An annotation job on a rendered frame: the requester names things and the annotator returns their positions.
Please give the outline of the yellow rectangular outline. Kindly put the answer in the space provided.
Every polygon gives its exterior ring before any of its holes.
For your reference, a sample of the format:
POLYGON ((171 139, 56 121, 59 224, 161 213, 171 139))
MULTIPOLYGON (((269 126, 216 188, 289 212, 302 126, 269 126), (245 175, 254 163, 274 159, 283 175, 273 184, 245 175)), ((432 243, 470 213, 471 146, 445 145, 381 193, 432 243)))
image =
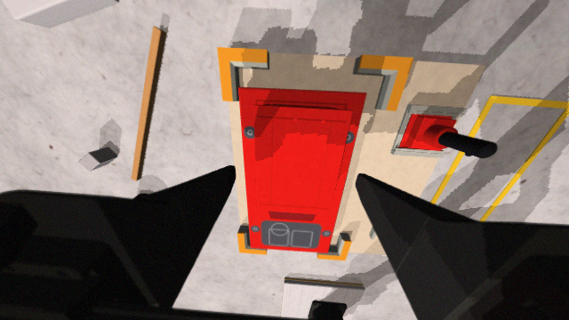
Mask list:
MULTIPOLYGON (((490 108, 492 107, 493 103, 498 104, 509 104, 509 105, 521 105, 521 106, 534 106, 534 107, 547 107, 547 108, 565 108, 565 111, 561 114, 558 120, 551 126, 551 129, 548 133, 543 137, 541 143, 534 149, 532 154, 526 159, 524 165, 520 168, 520 170, 516 173, 516 175, 512 178, 509 184, 501 191, 499 197, 495 200, 492 206, 487 210, 484 216, 481 218, 480 221, 485 221, 489 215, 493 212, 493 210, 497 207, 497 204, 501 201, 501 199, 510 191, 514 183, 518 180, 520 176, 523 175, 526 168, 531 164, 534 158, 539 154, 539 152, 543 149, 543 147, 547 144, 550 140, 554 132, 558 129, 559 125, 561 125, 566 117, 569 115, 569 102, 561 102, 556 100, 537 100, 537 99, 523 99, 523 98, 510 98, 510 97, 497 97, 497 96, 490 96, 489 100, 485 103, 483 107, 483 111, 481 112, 480 116, 478 117, 477 121, 475 122, 473 128, 471 129, 469 136, 474 137, 477 134, 480 126, 484 122, 484 119, 489 112, 490 108)), ((460 160, 464 156, 464 152, 459 151, 458 155, 453 160, 451 168, 449 172, 446 174, 443 182, 441 183, 440 187, 438 188, 437 192, 435 193, 433 199, 431 199, 431 203, 435 204, 437 199, 441 196, 442 192, 444 191, 447 183, 449 182, 454 170, 456 169, 457 165, 459 164, 460 160)))

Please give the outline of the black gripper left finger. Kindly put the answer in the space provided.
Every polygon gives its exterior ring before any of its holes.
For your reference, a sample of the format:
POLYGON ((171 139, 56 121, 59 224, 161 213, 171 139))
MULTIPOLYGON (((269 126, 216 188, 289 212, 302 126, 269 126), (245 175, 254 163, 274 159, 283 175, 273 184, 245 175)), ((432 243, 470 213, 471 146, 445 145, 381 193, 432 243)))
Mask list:
POLYGON ((0 203, 22 204, 32 235, 110 244, 148 304, 172 308, 235 180, 228 165, 138 198, 22 189, 0 203))

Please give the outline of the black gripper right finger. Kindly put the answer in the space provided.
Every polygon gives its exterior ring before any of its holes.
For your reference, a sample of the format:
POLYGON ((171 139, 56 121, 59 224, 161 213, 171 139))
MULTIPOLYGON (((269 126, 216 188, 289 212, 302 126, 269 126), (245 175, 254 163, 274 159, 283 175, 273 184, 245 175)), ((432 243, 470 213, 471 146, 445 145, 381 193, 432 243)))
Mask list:
POLYGON ((418 320, 458 320, 528 256, 569 256, 567 224, 472 220, 365 173, 356 188, 418 320))

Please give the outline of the orange long thin bar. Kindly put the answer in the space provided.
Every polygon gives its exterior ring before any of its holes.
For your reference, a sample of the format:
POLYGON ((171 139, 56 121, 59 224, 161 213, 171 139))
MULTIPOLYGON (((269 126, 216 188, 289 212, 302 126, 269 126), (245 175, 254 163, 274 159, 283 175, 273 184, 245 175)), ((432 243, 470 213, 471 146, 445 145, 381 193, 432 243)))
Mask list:
POLYGON ((138 135, 136 141, 136 148, 134 154, 132 180, 138 181, 141 179, 144 155, 148 139, 148 129, 154 104, 156 88, 164 53, 164 43, 166 32, 158 27, 152 28, 148 65, 146 71, 146 78, 144 84, 144 91, 142 97, 140 121, 138 128, 138 135))

